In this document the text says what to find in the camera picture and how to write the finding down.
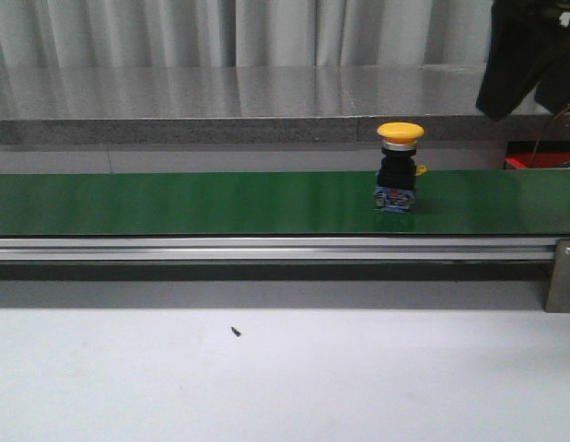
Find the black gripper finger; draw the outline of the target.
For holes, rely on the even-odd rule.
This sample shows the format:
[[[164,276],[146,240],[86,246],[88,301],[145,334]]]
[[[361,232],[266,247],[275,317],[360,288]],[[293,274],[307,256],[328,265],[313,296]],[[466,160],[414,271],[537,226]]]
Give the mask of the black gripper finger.
[[[534,100],[552,114],[570,104],[570,53],[547,68],[536,87]]]
[[[570,1],[494,1],[491,39],[476,107],[500,121],[570,53]]]

